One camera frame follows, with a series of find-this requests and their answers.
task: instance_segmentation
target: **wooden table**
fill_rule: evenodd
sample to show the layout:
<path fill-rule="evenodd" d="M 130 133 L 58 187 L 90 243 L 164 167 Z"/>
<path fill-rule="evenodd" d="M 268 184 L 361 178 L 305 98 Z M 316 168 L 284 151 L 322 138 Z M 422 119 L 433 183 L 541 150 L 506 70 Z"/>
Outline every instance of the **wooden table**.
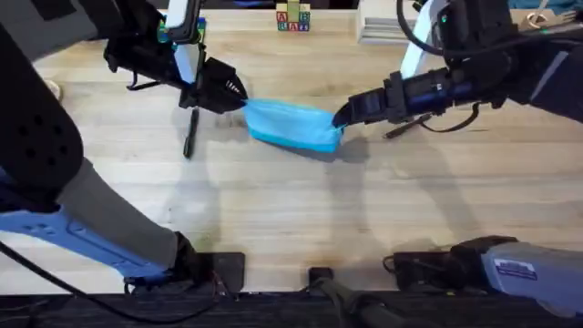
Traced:
<path fill-rule="evenodd" d="M 308 34 L 278 33 L 274 13 L 206 11 L 208 50 L 234 65 L 253 97 L 337 110 L 398 69 L 401 46 L 360 46 L 353 12 L 312 13 Z M 583 251 L 583 126 L 534 108 L 484 110 L 450 134 L 418 129 L 382 139 L 386 123 L 346 130 L 331 156 L 250 138 L 240 113 L 202 113 L 192 161 L 182 158 L 189 112 L 178 90 L 127 92 L 103 43 L 37 62 L 64 87 L 86 156 L 113 188 L 200 251 L 243 251 L 247 291 L 291 291 L 306 269 L 331 266 L 355 288 L 385 288 L 394 251 L 488 234 Z M 467 110 L 432 122 L 445 127 Z M 116 272 L 42 241 L 2 239 L 88 292 L 121 292 Z M 59 292 L 0 259 L 0 292 Z"/>

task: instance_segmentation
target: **white label sticker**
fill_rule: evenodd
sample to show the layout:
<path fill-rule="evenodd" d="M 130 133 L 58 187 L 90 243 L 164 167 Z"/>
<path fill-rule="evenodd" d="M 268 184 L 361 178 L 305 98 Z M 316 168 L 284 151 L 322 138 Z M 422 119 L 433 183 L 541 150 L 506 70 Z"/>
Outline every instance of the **white label sticker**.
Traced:
<path fill-rule="evenodd" d="M 528 262 L 494 259 L 494 265 L 499 274 L 517 278 L 537 280 L 535 266 Z"/>

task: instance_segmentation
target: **black cable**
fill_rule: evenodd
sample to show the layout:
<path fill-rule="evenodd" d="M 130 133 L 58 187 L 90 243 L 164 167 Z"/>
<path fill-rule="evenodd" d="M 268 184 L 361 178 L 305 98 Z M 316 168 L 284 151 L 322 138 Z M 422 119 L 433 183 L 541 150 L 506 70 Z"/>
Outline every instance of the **black cable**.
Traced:
<path fill-rule="evenodd" d="M 113 313 L 119 317 L 131 320 L 131 321 L 134 321 L 137 323 L 149 323 L 149 324 L 182 323 L 182 322 L 185 322 L 189 319 L 200 316 L 201 314 L 214 308 L 218 304 L 218 302 L 212 301 L 211 303 L 205 305 L 204 307 L 202 307 L 201 309 L 197 310 L 196 312 L 194 312 L 192 314 L 189 314 L 189 315 L 177 318 L 177 319 L 172 319 L 172 320 L 156 320 L 156 319 L 142 318 L 142 317 L 135 316 L 133 314 L 129 314 L 129 313 L 125 313 L 123 311 L 120 311 L 119 309 L 116 309 L 115 307 L 107 304 L 106 302 L 100 301 L 98 298 L 91 296 L 89 294 L 86 294 L 85 292 L 79 290 L 77 287 L 71 286 L 70 284 L 63 282 L 62 280 L 60 280 L 59 278 L 57 278 L 56 276 L 54 276 L 50 272 L 48 272 L 45 269 L 32 263 L 26 257 L 20 255 L 18 252 L 14 251 L 13 249 L 8 247 L 7 245 L 5 245 L 1 241 L 0 241 L 0 252 L 2 252 L 4 255 L 6 255 L 10 259 L 16 261 L 18 264 L 24 266 L 25 268 L 27 268 L 31 272 L 36 273 L 41 278 L 43 278 L 49 282 L 52 282 L 54 285 L 66 290 L 68 292 L 71 292 L 75 296 L 80 297 L 80 298 L 84 298 L 84 299 L 92 302 L 93 304 L 97 305 L 98 307 L 100 307 L 100 308 L 102 308 L 110 313 Z"/>
<path fill-rule="evenodd" d="M 389 265 L 386 263 L 389 260 L 393 260 L 393 255 L 389 255 L 389 256 L 385 256 L 383 258 L 383 268 L 385 271 L 391 273 L 391 274 L 396 274 L 396 271 L 394 270 L 394 268 L 389 268 Z"/>
<path fill-rule="evenodd" d="M 436 55 L 436 56 L 445 56 L 445 57 L 449 57 L 449 58 L 466 58 L 466 57 L 470 57 L 470 56 L 483 55 L 483 54 L 486 54 L 486 53 L 489 53 L 489 52 L 492 52 L 495 50 L 506 49 L 506 48 L 509 48 L 511 46 L 522 45 L 525 43 L 536 42 L 536 41 L 550 39 L 550 38 L 555 37 L 552 34 L 548 34 L 548 35 L 538 34 L 536 36 L 522 36 L 520 38 L 516 38 L 516 39 L 511 40 L 511 41 L 499 43 L 497 45 L 489 46 L 489 47 L 486 47 L 483 49 L 468 50 L 468 51 L 440 49 L 440 48 L 436 48 L 434 46 L 428 45 L 424 41 L 420 40 L 417 36 L 415 36 L 413 31 L 411 30 L 411 27 L 409 27 L 409 25 L 407 24 L 407 20 L 404 18 L 404 12 L 403 12 L 404 0 L 396 0 L 396 1 L 397 1 L 397 22 L 399 23 L 399 27 L 401 27 L 401 29 L 403 30 L 404 35 L 414 45 L 419 46 L 425 52 L 432 54 L 432 55 Z"/>

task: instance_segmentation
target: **wire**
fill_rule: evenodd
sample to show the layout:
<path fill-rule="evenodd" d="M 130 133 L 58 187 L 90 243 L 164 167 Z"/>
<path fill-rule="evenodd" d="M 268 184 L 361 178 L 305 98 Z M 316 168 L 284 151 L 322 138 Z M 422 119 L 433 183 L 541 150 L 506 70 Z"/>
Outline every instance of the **wire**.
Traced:
<path fill-rule="evenodd" d="M 389 272 L 389 273 L 391 273 L 391 274 L 395 274 L 395 273 L 396 273 L 396 271 L 394 270 L 394 268 L 390 268 L 390 267 L 389 267 L 389 265 L 387 264 L 387 261 L 389 261 L 389 260 L 390 260 L 390 261 L 392 261 L 392 260 L 393 260 L 393 255 L 385 256 L 385 257 L 383 258 L 383 268 L 384 268 L 384 269 L 385 269 L 387 272 Z"/>
<path fill-rule="evenodd" d="M 0 308 L 0 313 L 21 311 L 21 310 L 25 310 L 25 309 L 34 308 L 34 307 L 37 307 L 39 305 L 45 305 L 47 303 L 48 303 L 48 300 L 43 300 L 43 301 L 38 301 L 38 302 L 34 302 L 32 304 L 27 304 L 27 305 L 23 305 L 23 306 L 16 306 L 16 307 L 11 307 L 11 308 Z"/>
<path fill-rule="evenodd" d="M 401 29 L 403 30 L 404 35 L 414 45 L 419 46 L 425 52 L 432 54 L 432 55 L 436 55 L 436 56 L 444 56 L 444 57 L 449 57 L 449 58 L 466 58 L 466 57 L 470 57 L 470 56 L 487 54 L 489 52 L 496 51 L 496 50 L 506 49 L 506 48 L 509 48 L 511 46 L 522 45 L 525 43 L 536 42 L 536 41 L 545 40 L 545 39 L 555 37 L 553 35 L 545 35 L 545 34 L 538 34 L 535 36 L 523 36 L 523 37 L 511 40 L 511 41 L 499 43 L 497 45 L 493 45 L 493 46 L 486 47 L 483 49 L 468 50 L 468 51 L 440 49 L 440 48 L 436 48 L 434 46 L 428 45 L 427 43 L 420 40 L 417 36 L 415 36 L 413 31 L 411 30 L 411 27 L 409 27 L 409 25 L 407 24 L 407 20 L 404 17 L 404 12 L 403 12 L 404 0 L 396 0 L 396 1 L 397 1 L 397 22 L 399 23 L 399 27 L 401 27 Z"/>
<path fill-rule="evenodd" d="M 27 268 L 31 272 L 36 273 L 41 278 L 43 278 L 49 282 L 52 282 L 54 285 L 66 290 L 68 292 L 71 292 L 75 296 L 80 297 L 80 298 L 84 298 L 84 299 L 92 302 L 93 304 L 97 305 L 98 307 L 102 308 L 103 310 L 106 310 L 110 313 L 113 313 L 121 318 L 131 320 L 131 321 L 134 321 L 137 323 L 148 323 L 148 324 L 182 323 L 182 322 L 185 322 L 189 319 L 200 316 L 201 314 L 214 308 L 218 304 L 218 302 L 213 300 L 212 302 L 210 302 L 209 304 L 205 305 L 204 307 L 202 307 L 201 309 L 197 310 L 196 312 L 194 312 L 192 314 L 189 314 L 189 315 L 177 318 L 177 319 L 172 319 L 172 320 L 156 320 L 156 319 L 138 317 L 138 316 L 133 315 L 133 314 L 125 313 L 125 312 L 113 307 L 112 305 L 109 305 L 106 302 L 100 301 L 98 298 L 91 296 L 91 295 L 79 290 L 77 287 L 74 287 L 74 286 L 68 284 L 67 282 L 60 280 L 59 278 L 57 278 L 56 276 L 54 276 L 50 272 L 48 272 L 48 271 L 44 270 L 43 268 L 39 267 L 38 265 L 32 263 L 26 257 L 22 256 L 20 253 L 18 253 L 16 251 L 14 251 L 13 249 L 8 247 L 6 244 L 4 244 L 1 241 L 0 241 L 0 252 L 2 252 L 4 255 L 6 255 L 10 259 L 16 261 L 18 264 L 24 266 L 25 268 Z"/>
<path fill-rule="evenodd" d="M 24 320 L 24 319 L 30 320 L 30 316 L 28 316 L 28 315 L 17 315 L 17 316 L 8 317 L 8 318 L 1 318 L 0 319 L 0 323 L 6 323 L 6 322 L 9 322 L 9 321 L 19 320 L 19 319 L 20 320 Z"/>

